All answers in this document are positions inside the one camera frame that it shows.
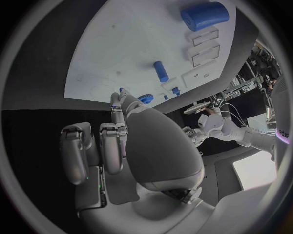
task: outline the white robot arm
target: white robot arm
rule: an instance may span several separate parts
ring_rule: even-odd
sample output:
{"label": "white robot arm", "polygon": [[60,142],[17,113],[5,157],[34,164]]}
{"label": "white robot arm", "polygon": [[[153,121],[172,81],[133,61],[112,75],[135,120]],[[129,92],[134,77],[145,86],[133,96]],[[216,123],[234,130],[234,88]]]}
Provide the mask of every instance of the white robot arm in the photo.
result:
{"label": "white robot arm", "polygon": [[197,129],[185,127],[183,131],[191,138],[196,147],[206,138],[213,137],[223,141],[235,140],[239,145],[252,146],[274,155],[275,136],[260,133],[252,128],[239,128],[228,118],[218,114],[201,115]]}

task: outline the purple light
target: purple light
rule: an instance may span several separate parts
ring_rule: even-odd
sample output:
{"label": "purple light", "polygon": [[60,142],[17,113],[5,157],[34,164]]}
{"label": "purple light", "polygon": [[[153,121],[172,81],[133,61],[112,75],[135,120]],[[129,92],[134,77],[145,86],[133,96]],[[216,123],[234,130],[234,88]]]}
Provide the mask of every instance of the purple light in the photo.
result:
{"label": "purple light", "polygon": [[287,140],[287,139],[285,139],[279,132],[278,132],[278,130],[276,129],[276,136],[281,140],[281,141],[283,141],[283,142],[285,142],[286,144],[290,144],[290,142]]}

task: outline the blue object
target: blue object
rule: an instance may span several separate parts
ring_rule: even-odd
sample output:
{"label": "blue object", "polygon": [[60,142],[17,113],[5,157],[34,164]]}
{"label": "blue object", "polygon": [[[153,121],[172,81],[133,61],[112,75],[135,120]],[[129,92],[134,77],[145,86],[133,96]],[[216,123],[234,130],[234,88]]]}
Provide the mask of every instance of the blue object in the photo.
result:
{"label": "blue object", "polygon": [[143,104],[150,104],[151,101],[154,100],[153,94],[145,94],[138,98]]}
{"label": "blue object", "polygon": [[180,95],[180,90],[178,89],[178,87],[172,89],[172,92],[173,92],[174,94],[176,94],[177,96]]}
{"label": "blue object", "polygon": [[187,27],[199,31],[216,23],[229,20],[227,9],[219,2],[207,2],[181,11],[181,17]]}
{"label": "blue object", "polygon": [[158,77],[161,83],[167,82],[169,80],[168,74],[165,71],[164,66],[162,65],[162,62],[160,61],[155,62],[154,68],[156,69],[156,72],[158,74]]}

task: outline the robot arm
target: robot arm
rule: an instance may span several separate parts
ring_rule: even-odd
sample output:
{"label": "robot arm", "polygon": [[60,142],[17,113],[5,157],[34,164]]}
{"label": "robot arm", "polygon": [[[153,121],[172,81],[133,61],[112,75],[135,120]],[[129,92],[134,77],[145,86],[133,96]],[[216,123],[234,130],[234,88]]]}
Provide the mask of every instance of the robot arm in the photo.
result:
{"label": "robot arm", "polygon": [[217,114],[201,115],[198,129],[185,127],[183,130],[198,147],[206,138],[213,137],[223,141],[235,140],[239,145],[252,146],[274,155],[275,136],[260,133],[252,128],[239,128],[233,121]]}

